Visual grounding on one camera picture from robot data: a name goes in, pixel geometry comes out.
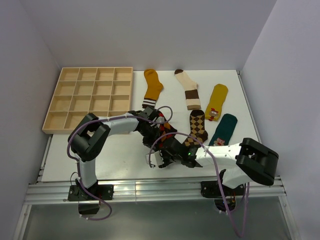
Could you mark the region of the black red yellow argyle sock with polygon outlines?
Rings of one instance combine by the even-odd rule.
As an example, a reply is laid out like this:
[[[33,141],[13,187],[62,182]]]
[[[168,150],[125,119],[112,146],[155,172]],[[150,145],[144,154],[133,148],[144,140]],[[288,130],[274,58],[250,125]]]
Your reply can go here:
[[[158,118],[154,121],[157,123],[162,123],[166,121],[166,118],[161,112],[159,112]],[[162,138],[159,140],[160,143],[163,143],[166,139],[173,137],[171,134],[164,136],[165,134],[177,132],[177,130],[168,122],[157,124],[156,126],[159,129],[159,135],[162,136]]]

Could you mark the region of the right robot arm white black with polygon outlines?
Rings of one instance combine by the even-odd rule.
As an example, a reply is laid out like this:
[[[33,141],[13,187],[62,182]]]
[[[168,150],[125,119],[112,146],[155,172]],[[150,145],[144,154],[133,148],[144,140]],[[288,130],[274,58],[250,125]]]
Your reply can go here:
[[[244,138],[232,145],[185,146],[171,137],[159,152],[163,159],[160,168],[174,162],[188,168],[217,166],[220,180],[216,189],[222,195],[248,182],[272,186],[279,160],[278,153],[252,138]]]

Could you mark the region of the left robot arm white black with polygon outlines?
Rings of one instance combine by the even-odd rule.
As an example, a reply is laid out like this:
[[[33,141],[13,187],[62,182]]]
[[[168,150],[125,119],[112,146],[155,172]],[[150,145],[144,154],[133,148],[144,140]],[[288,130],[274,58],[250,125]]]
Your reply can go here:
[[[160,128],[167,122],[162,113],[153,107],[105,118],[93,113],[85,115],[68,137],[66,149],[67,156],[77,164],[79,182],[82,184],[79,194],[91,200],[98,193],[96,158],[107,137],[137,131],[154,141],[160,135]]]

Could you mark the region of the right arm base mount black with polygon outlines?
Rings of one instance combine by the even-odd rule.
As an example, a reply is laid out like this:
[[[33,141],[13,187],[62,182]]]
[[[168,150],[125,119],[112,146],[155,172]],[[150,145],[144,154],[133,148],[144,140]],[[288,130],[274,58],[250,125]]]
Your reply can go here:
[[[202,197],[207,199],[214,199],[214,205],[220,212],[226,213],[225,201],[222,198],[222,194],[216,180],[213,181],[201,181],[201,190],[200,194]],[[246,185],[242,184],[238,187],[232,189],[222,185],[222,189],[226,198],[227,206],[230,211],[233,211],[237,208],[237,197],[242,197],[241,201],[245,197]]]

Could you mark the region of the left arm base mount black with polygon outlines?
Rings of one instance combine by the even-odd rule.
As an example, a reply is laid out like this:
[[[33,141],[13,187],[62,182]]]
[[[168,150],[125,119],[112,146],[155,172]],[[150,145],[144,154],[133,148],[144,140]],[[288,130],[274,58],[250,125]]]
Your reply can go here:
[[[67,197],[68,202],[78,202],[78,212],[81,215],[93,216],[98,213],[102,202],[99,200],[98,203],[88,203],[90,201],[96,201],[97,199],[93,196],[109,201],[113,199],[114,186],[112,184],[98,184],[95,183],[90,188],[86,189],[88,194],[79,183],[71,185]]]

